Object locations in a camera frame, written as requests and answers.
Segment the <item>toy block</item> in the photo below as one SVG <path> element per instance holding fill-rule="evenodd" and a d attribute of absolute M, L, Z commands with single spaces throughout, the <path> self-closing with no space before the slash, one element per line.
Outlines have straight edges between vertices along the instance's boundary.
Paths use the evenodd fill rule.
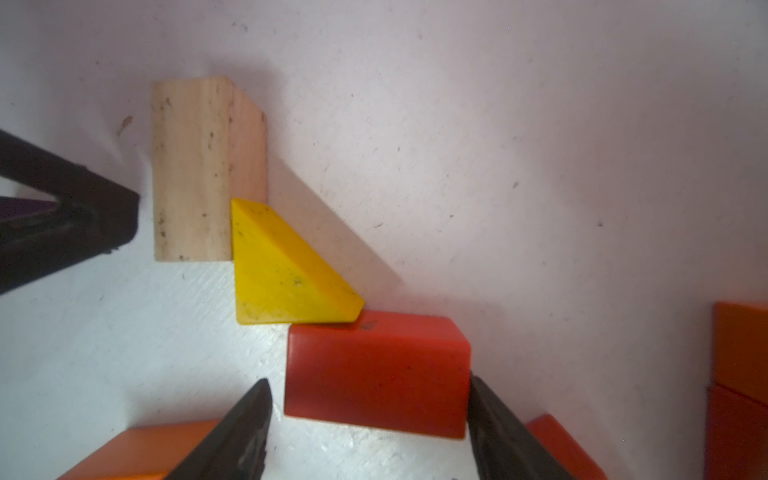
<path fill-rule="evenodd" d="M 230 201 L 266 203 L 264 113 L 229 78 L 152 85 L 154 255 L 232 260 Z"/>
<path fill-rule="evenodd" d="M 722 386 L 710 387 L 704 478 L 768 478 L 768 406 Z"/>
<path fill-rule="evenodd" d="M 713 379 L 768 404 L 768 305 L 716 303 Z"/>
<path fill-rule="evenodd" d="M 526 427 L 577 480 L 607 480 L 598 464 L 552 415 L 542 415 Z"/>
<path fill-rule="evenodd" d="M 128 429 L 59 480 L 162 480 L 219 423 L 181 423 Z"/>
<path fill-rule="evenodd" d="M 352 324 L 292 325 L 285 414 L 462 439 L 470 352 L 437 316 L 364 311 Z"/>
<path fill-rule="evenodd" d="M 232 200 L 237 321 L 354 322 L 363 300 L 264 204 Z"/>

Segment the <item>yellow triangular block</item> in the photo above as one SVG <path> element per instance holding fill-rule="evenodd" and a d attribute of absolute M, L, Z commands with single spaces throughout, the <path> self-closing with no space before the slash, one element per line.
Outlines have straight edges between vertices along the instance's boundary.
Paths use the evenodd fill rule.
<path fill-rule="evenodd" d="M 267 205 L 232 199 L 237 321 L 354 322 L 363 300 Z"/>

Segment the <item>red rectangular block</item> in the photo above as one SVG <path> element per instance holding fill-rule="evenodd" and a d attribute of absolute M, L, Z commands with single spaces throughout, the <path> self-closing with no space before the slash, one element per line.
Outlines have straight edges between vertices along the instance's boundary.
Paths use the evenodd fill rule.
<path fill-rule="evenodd" d="M 286 415 L 462 439 L 470 346 L 447 318 L 364 311 L 288 333 Z"/>
<path fill-rule="evenodd" d="M 552 415 L 542 415 L 526 427 L 577 480 L 607 480 L 602 468 Z"/>
<path fill-rule="evenodd" d="M 768 478 L 768 406 L 715 385 L 708 409 L 705 478 Z"/>

